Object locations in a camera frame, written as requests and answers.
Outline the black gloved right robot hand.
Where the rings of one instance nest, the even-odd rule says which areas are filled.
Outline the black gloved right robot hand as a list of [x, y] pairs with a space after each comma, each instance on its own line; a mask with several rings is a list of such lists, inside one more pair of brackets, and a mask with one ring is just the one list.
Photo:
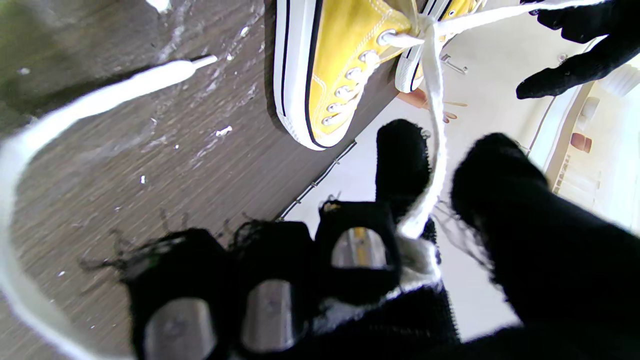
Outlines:
[[639, 239], [550, 191], [503, 133], [475, 142], [451, 205], [519, 318], [462, 341], [430, 219], [400, 236], [432, 169], [423, 130], [376, 138], [375, 200], [330, 199], [314, 237], [250, 219], [224, 248], [185, 228], [110, 262], [137, 360], [637, 360]]

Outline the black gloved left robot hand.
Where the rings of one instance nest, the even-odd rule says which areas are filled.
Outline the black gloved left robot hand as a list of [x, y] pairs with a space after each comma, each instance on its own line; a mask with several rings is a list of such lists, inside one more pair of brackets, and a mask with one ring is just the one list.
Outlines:
[[606, 0], [592, 6], [531, 11], [540, 25], [560, 31], [567, 41], [586, 44], [596, 38], [601, 40], [558, 67], [545, 68], [523, 80], [516, 88], [516, 97], [555, 97], [610, 75], [639, 54], [639, 14], [638, 0]]

